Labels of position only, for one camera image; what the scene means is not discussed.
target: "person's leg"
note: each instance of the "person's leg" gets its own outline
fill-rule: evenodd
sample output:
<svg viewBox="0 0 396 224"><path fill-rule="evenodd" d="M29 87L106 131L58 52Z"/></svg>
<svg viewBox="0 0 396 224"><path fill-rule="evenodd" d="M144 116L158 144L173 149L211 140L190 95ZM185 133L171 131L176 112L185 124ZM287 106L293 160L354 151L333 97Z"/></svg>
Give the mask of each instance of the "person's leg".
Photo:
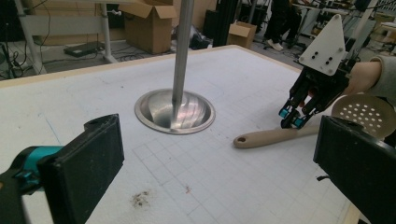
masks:
<svg viewBox="0 0 396 224"><path fill-rule="evenodd" d="M265 30L265 34L264 34L265 39L271 38L273 27L274 27L274 18L271 16L270 20L268 21L267 29Z"/></svg>
<svg viewBox="0 0 396 224"><path fill-rule="evenodd" d="M300 28L301 15L293 13L290 19L290 30L287 39L294 39L297 35L298 29Z"/></svg>
<svg viewBox="0 0 396 224"><path fill-rule="evenodd" d="M276 44L280 40L280 31L286 20L286 11L273 12L271 18L274 17L273 27L271 28L271 39Z"/></svg>
<svg viewBox="0 0 396 224"><path fill-rule="evenodd" d="M283 36L293 24L293 12L291 10L288 11L288 17L286 18L285 23L283 24L282 28L280 29L280 34Z"/></svg>

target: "stainless steel bowl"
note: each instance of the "stainless steel bowl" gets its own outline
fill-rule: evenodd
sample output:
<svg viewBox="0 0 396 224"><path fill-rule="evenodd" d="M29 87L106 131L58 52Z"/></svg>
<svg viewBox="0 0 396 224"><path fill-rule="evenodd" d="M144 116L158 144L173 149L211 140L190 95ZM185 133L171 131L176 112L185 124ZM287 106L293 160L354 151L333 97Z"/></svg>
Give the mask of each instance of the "stainless steel bowl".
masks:
<svg viewBox="0 0 396 224"><path fill-rule="evenodd" d="M204 97L184 91L177 106L172 93L163 89L140 97L134 106L140 121L163 133L186 134L200 132L215 119L215 109Z"/></svg>

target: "table surface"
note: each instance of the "table surface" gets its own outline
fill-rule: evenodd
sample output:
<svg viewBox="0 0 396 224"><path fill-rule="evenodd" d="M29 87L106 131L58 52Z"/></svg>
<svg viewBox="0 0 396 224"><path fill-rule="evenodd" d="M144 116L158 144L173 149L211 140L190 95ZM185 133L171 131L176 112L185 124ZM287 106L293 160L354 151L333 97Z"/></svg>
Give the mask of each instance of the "table surface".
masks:
<svg viewBox="0 0 396 224"><path fill-rule="evenodd" d="M26 147L64 146L85 122L117 113L125 161L88 223L342 223L350 202L317 181L316 135L233 147L242 133L279 127L298 70L237 46L191 51L184 89L208 99L216 119L188 135L158 133L134 114L140 96L172 88L174 71L167 55L0 82L0 171ZM24 200L33 223L51 223L43 192Z"/></svg>

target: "wooden handle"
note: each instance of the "wooden handle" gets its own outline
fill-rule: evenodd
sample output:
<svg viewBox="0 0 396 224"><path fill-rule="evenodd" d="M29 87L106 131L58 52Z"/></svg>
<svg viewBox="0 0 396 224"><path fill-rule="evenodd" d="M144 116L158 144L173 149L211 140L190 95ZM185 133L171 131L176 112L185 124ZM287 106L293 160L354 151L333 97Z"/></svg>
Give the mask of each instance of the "wooden handle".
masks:
<svg viewBox="0 0 396 224"><path fill-rule="evenodd" d="M246 133L237 136L233 145L238 148L262 147L287 141L296 137L318 133L319 126L308 126L302 129L274 129L255 133Z"/></svg>

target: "spatula head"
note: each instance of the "spatula head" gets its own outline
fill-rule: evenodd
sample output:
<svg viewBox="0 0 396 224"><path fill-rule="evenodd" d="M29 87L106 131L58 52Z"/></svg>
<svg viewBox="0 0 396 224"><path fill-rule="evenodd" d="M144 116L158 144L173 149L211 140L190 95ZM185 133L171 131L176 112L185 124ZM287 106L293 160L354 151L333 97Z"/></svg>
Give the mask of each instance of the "spatula head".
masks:
<svg viewBox="0 0 396 224"><path fill-rule="evenodd" d="M365 132L379 139L390 135L396 128L393 106L366 94L340 98L332 107L332 116L358 123Z"/></svg>

